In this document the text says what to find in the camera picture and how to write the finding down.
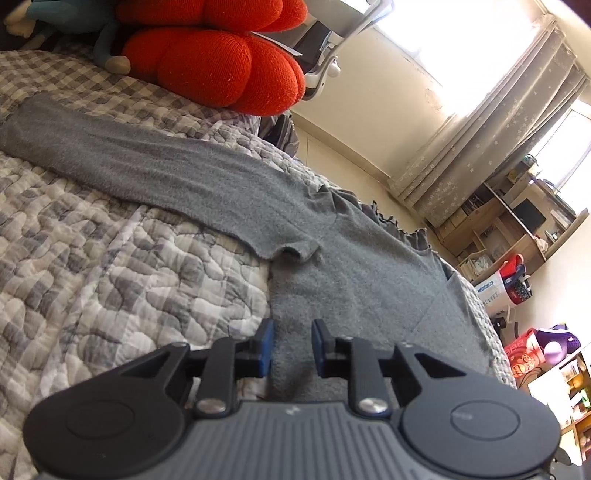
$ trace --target red bag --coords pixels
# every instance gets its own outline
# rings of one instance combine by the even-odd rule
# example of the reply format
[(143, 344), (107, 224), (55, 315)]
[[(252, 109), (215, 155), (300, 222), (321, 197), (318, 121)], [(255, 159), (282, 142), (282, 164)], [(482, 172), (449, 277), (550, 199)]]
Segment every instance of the red bag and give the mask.
[(544, 352), (535, 338), (535, 333), (536, 329), (530, 328), (505, 347), (505, 353), (509, 357), (509, 363), (515, 378), (531, 372), (535, 367), (546, 361)]

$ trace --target purple object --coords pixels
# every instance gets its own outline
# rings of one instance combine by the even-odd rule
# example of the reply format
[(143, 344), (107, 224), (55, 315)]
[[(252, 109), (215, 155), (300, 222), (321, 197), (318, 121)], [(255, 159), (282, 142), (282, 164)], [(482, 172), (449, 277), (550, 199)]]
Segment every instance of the purple object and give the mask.
[(536, 332), (535, 338), (542, 348), (545, 348), (550, 342), (564, 344), (569, 355), (577, 348), (581, 348), (581, 342), (573, 332), (566, 328), (566, 325), (555, 325), (551, 329), (541, 328)]

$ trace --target pink ball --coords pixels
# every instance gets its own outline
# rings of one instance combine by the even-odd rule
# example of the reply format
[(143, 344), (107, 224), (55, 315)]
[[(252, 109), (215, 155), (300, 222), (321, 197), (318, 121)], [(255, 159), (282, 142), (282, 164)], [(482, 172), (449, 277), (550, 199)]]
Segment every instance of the pink ball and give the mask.
[(548, 342), (544, 347), (544, 357), (550, 365), (556, 365), (566, 358), (566, 350), (566, 344), (562, 345), (558, 342)]

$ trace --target black circular cap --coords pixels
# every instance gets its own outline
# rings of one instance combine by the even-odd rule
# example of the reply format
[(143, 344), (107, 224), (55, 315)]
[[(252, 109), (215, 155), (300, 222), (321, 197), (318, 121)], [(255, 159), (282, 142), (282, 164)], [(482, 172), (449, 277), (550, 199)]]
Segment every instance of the black circular cap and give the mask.
[(66, 417), (66, 426), (81, 439), (108, 439), (130, 428), (134, 418), (133, 409), (118, 400), (95, 400), (75, 406)]
[(475, 440), (502, 440), (519, 427), (519, 417), (511, 408), (496, 402), (466, 402), (452, 410), (452, 425)]
[(34, 463), (66, 479), (121, 478), (158, 464), (178, 445), (185, 415), (150, 380), (111, 376), (37, 405), (23, 426)]
[(469, 478), (522, 476), (551, 462), (560, 426), (536, 399), (480, 375), (426, 387), (404, 409), (400, 427), (427, 462)]

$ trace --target window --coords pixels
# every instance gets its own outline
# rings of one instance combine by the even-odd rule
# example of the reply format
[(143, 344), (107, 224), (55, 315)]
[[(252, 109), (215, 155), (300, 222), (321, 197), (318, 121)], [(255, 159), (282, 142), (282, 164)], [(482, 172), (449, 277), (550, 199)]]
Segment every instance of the window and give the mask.
[(548, 180), (560, 197), (579, 213), (590, 205), (591, 108), (575, 102), (571, 111), (538, 142), (531, 154), (538, 178)]
[(473, 111), (531, 44), (518, 0), (395, 0), (378, 28), (441, 84), (457, 113)]

